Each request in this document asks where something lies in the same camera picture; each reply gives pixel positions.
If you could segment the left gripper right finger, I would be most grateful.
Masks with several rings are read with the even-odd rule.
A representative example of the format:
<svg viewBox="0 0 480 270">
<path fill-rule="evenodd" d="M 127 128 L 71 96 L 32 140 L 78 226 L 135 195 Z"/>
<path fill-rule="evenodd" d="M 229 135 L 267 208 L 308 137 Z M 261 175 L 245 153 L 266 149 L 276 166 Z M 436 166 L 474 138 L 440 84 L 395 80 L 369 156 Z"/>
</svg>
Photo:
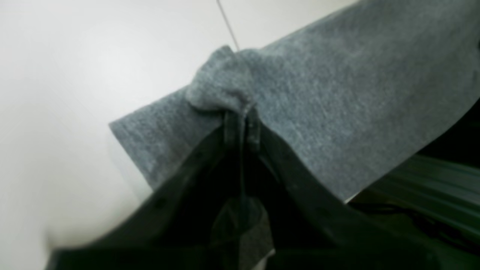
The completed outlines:
<svg viewBox="0 0 480 270">
<path fill-rule="evenodd" d="M 440 270 L 435 251 L 396 234 L 369 214 L 405 214 L 425 234 L 470 255 L 479 242 L 414 210 L 339 200 L 290 146 L 265 127 L 257 110 L 244 117 L 244 192 L 268 215 L 276 253 L 268 270 Z"/>
</svg>

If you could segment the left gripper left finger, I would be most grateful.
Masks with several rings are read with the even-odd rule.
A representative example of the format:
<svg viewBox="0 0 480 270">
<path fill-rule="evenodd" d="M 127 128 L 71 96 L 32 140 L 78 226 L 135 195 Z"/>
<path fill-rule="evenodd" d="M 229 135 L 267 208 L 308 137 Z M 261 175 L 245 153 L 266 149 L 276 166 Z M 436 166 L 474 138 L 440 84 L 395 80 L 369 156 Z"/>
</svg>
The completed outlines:
<svg viewBox="0 0 480 270">
<path fill-rule="evenodd" d="M 48 270 L 239 270 L 246 229 L 244 119 L 223 125 L 125 222 L 80 248 L 56 250 Z"/>
</svg>

